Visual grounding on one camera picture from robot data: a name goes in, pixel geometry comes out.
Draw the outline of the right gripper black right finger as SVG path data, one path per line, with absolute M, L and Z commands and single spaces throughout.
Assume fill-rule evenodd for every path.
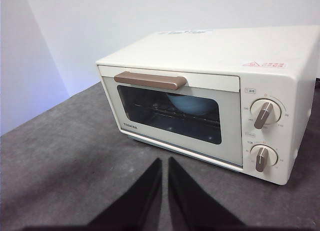
M 168 160 L 168 200 L 175 231 L 244 228 L 244 223 L 208 195 L 173 157 Z

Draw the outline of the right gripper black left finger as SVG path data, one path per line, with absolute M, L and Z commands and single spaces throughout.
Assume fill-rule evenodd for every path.
M 162 203 L 162 161 L 157 158 L 140 178 L 88 225 L 101 231 L 156 231 Z

